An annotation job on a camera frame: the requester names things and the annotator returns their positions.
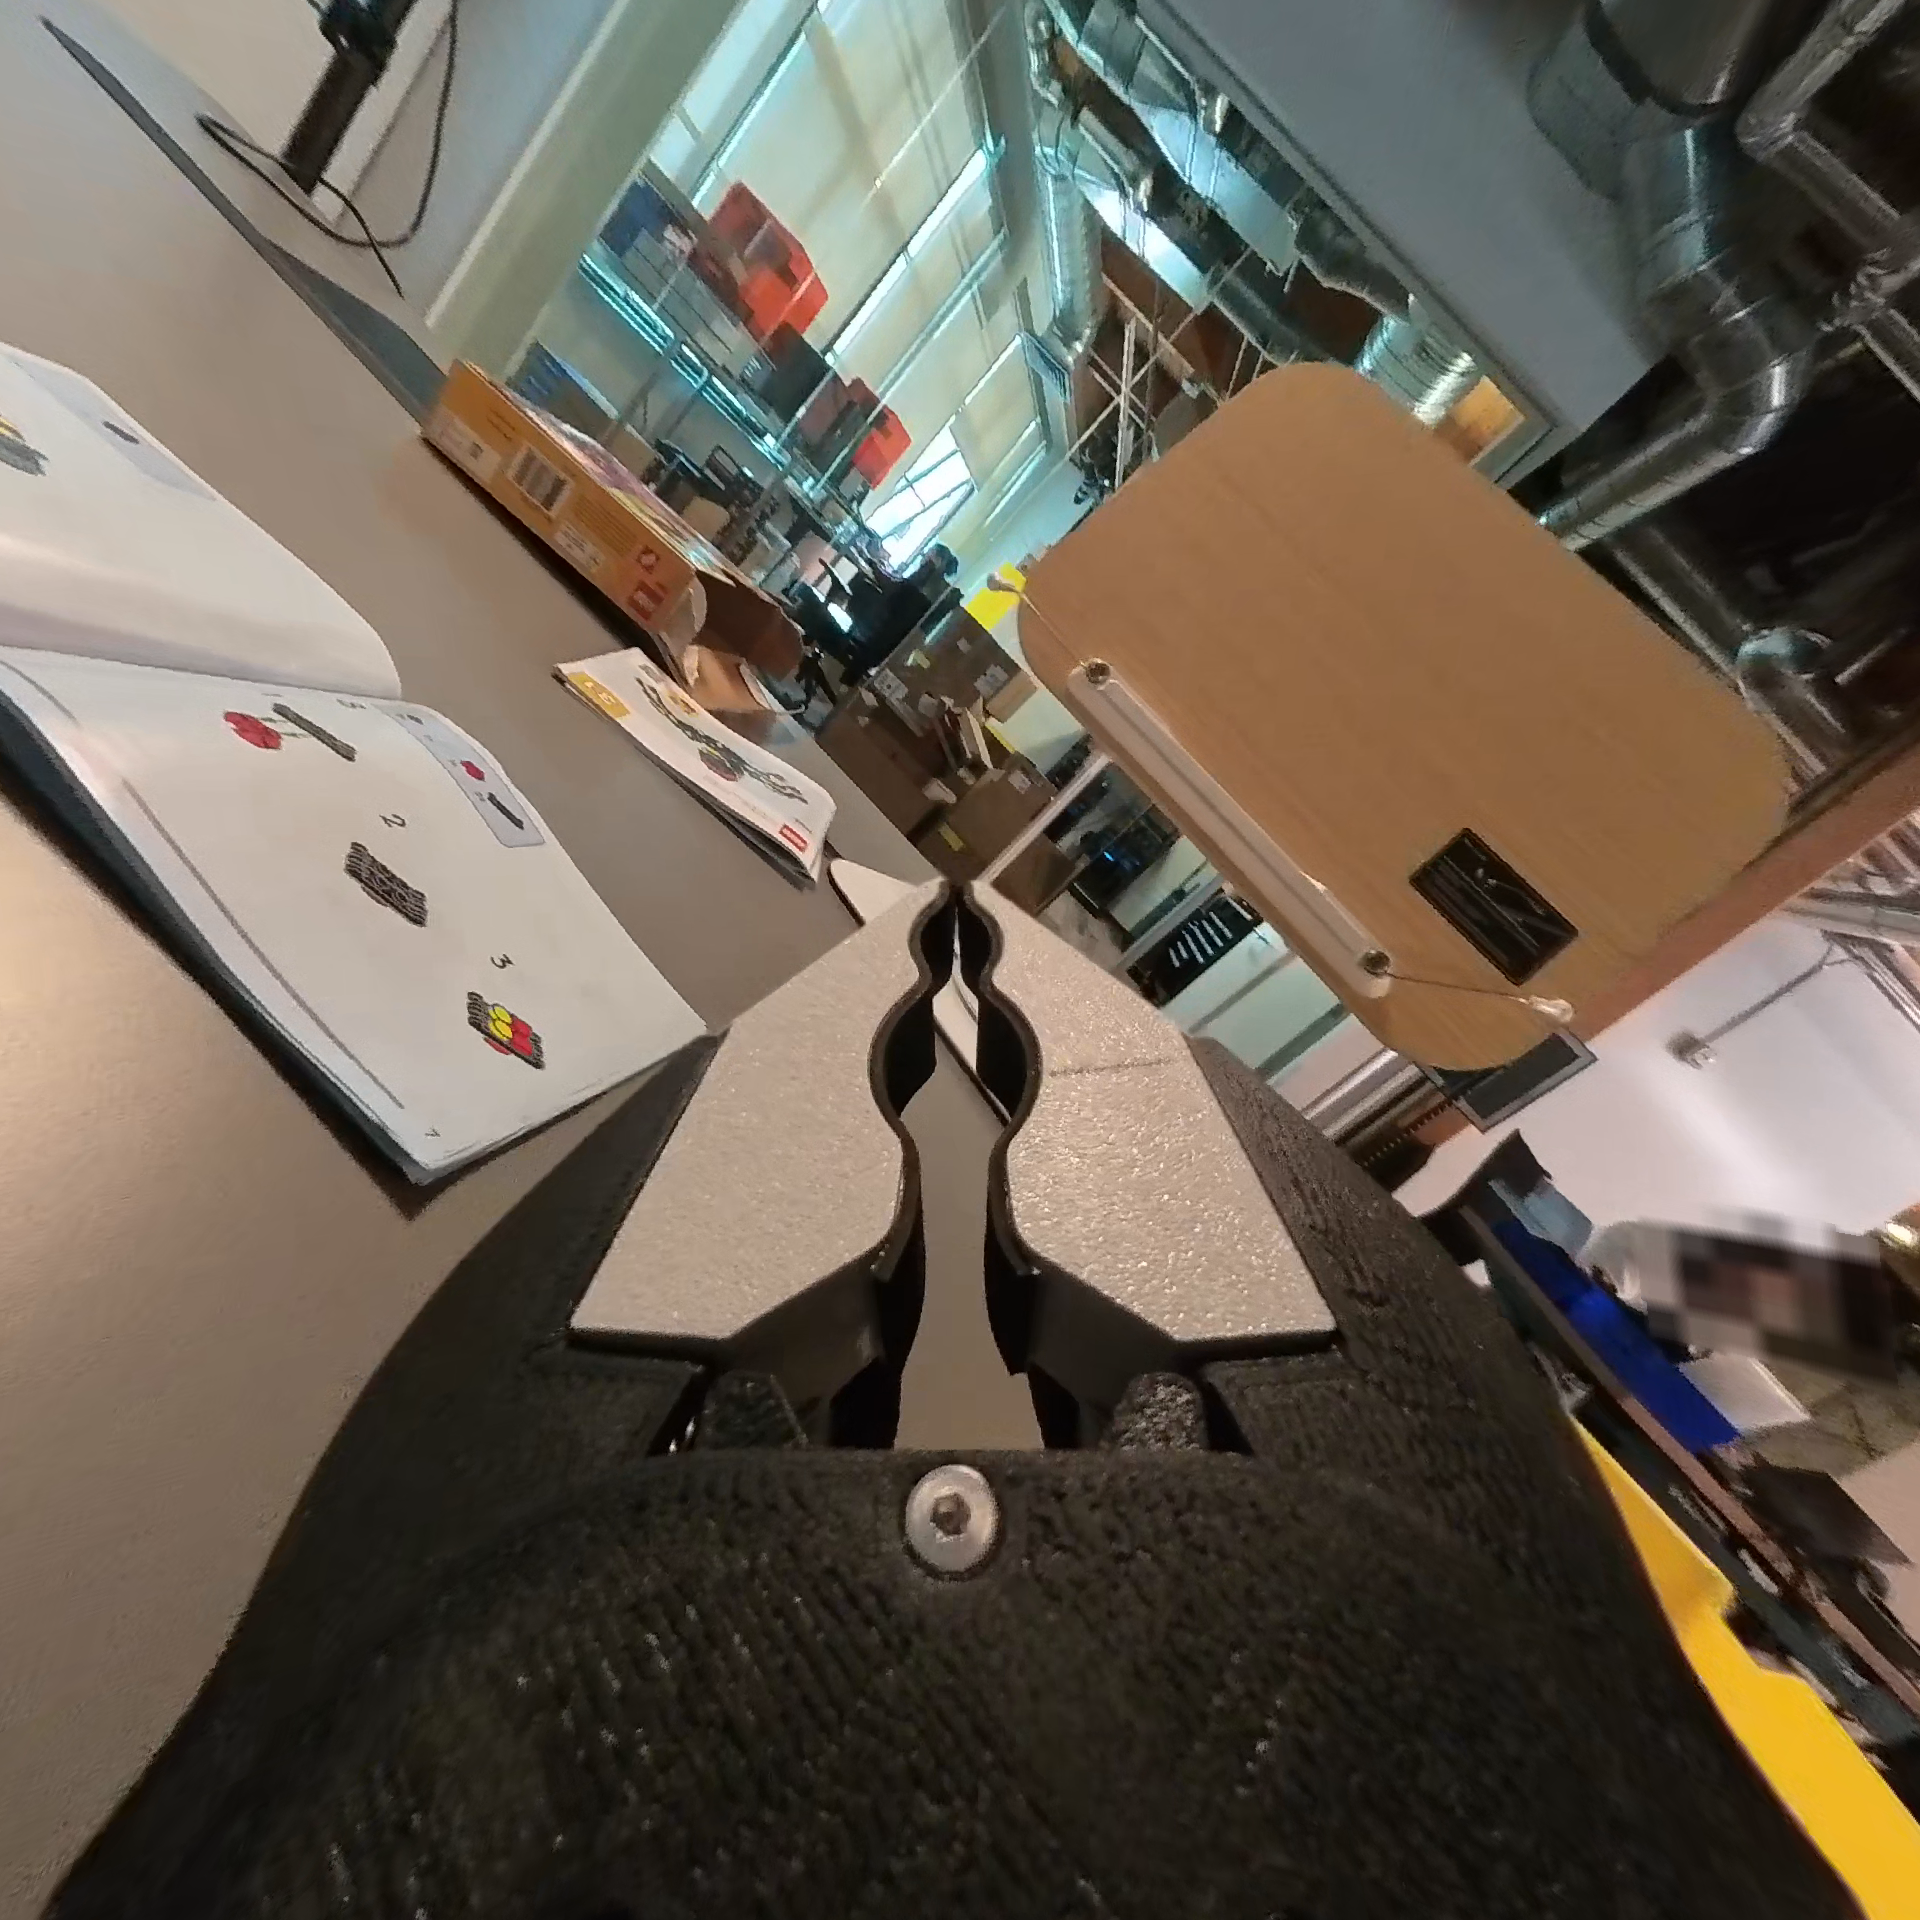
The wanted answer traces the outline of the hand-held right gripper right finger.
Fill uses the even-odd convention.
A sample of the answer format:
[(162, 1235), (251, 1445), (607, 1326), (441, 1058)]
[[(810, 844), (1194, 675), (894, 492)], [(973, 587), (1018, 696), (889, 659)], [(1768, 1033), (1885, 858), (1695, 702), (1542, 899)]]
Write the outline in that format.
[(1338, 1321), (1186, 1033), (998, 892), (957, 899), (977, 1078), (1005, 1116), (985, 1294), (1040, 1440), (1135, 1380), (1325, 1353)]

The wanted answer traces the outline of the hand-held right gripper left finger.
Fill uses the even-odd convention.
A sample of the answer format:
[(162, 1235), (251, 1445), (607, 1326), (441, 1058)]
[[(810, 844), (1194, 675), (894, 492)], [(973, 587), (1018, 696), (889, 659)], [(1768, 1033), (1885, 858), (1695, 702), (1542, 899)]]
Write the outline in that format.
[(825, 1443), (888, 1449), (921, 1323), (921, 1156), (957, 892), (911, 888), (733, 1021), (578, 1301), (608, 1353), (771, 1377)]

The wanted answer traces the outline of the instruction booklet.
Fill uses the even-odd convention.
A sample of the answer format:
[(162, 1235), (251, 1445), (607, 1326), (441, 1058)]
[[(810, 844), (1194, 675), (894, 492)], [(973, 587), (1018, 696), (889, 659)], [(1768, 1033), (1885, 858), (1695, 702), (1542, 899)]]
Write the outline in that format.
[(5, 755), (418, 1187), (706, 1041), (499, 757), (83, 373), (2, 349)]

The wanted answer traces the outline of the yellow plastic bin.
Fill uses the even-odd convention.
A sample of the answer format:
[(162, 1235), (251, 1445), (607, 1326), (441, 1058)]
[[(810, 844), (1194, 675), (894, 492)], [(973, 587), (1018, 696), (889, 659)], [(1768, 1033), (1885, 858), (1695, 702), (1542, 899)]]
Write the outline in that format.
[(1861, 1915), (1918, 1915), (1918, 1826), (1814, 1688), (1765, 1667), (1734, 1628), (1737, 1588), (1585, 1429), (1575, 1426), (1699, 1684), (1849, 1889)]

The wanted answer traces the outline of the colourful printed leaflet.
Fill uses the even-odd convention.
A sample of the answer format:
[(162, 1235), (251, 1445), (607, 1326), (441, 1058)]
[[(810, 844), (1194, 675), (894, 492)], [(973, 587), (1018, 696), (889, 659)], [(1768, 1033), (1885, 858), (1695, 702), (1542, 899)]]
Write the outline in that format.
[(825, 874), (827, 786), (726, 726), (645, 654), (558, 662), (553, 677), (775, 864), (806, 885)]

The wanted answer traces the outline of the pile of cardboard boxes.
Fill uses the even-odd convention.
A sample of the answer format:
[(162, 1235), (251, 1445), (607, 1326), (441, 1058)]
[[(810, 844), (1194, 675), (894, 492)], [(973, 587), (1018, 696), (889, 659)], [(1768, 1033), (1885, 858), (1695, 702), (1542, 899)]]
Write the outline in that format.
[(1063, 892), (1069, 856), (1008, 849), (1058, 798), (1050, 766), (1079, 729), (970, 612), (907, 636), (827, 713), (827, 760), (952, 880), (1000, 888), (1030, 910)]

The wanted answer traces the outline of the black office chair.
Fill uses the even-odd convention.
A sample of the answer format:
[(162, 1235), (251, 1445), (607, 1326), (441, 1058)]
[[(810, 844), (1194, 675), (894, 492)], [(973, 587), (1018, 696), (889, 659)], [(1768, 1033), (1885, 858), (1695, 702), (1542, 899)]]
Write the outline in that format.
[(840, 662), (840, 689), (862, 684), (928, 618), (953, 604), (958, 558), (933, 544), (907, 574), (858, 572), (851, 587), (801, 585), (787, 606), (803, 636), (794, 682), (827, 692), (823, 660)]

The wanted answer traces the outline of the wooden book stand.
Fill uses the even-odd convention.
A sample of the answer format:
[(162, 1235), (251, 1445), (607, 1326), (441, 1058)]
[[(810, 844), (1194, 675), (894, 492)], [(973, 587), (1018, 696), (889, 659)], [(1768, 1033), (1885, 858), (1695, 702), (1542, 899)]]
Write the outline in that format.
[(1093, 749), (1421, 1068), (1595, 1041), (1787, 824), (1731, 684), (1345, 369), (1263, 374), (1014, 596)]

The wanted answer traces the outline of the yellow cardboard toy box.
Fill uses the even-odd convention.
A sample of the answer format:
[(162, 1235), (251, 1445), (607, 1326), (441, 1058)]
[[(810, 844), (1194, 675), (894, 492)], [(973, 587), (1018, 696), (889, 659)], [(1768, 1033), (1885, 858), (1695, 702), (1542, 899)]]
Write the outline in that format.
[(458, 360), (423, 442), (682, 665), (694, 646), (794, 682), (801, 626), (599, 442)]

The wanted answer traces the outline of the metal shelf with orange boxes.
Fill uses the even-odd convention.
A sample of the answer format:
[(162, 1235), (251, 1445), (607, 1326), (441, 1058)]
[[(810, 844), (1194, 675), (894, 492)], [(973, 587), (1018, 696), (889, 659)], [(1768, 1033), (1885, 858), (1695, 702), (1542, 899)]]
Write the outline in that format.
[(710, 211), (642, 162), (550, 300), (510, 390), (575, 427), (757, 585), (847, 606), (898, 419), (831, 369), (825, 283), (746, 185)]

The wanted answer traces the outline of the silver ventilation ducts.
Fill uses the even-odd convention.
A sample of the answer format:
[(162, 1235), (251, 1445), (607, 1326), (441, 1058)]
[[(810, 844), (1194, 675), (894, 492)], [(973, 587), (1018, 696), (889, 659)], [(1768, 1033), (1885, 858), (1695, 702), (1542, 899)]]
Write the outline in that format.
[(1040, 168), (1736, 684), (1917, 726), (1917, 4), (1024, 4)]

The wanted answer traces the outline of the black light stand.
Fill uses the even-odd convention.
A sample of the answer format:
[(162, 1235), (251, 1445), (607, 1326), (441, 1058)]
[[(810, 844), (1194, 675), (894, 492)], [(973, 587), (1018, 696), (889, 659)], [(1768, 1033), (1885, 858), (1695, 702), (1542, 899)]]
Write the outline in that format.
[(269, 185), (306, 228), (342, 249), (369, 257), (393, 294), (405, 302), (408, 294), (393, 258), (418, 241), (441, 182), (449, 115), (461, 74), (465, 6), (461, 3), (435, 4), (438, 28), (423, 42), (422, 53), (426, 58), (441, 56), (440, 94), (426, 137), (415, 211), (391, 234), (373, 228), (355, 193), (330, 177), (330, 164), (336, 162), (353, 124), (393, 68), (401, 43), (422, 6), (418, 3), (327, 3), (314, 10), (327, 43), (327, 65), (287, 140), (271, 150), (215, 113), (199, 113), (198, 129), (221, 154), (237, 161), (254, 180)]

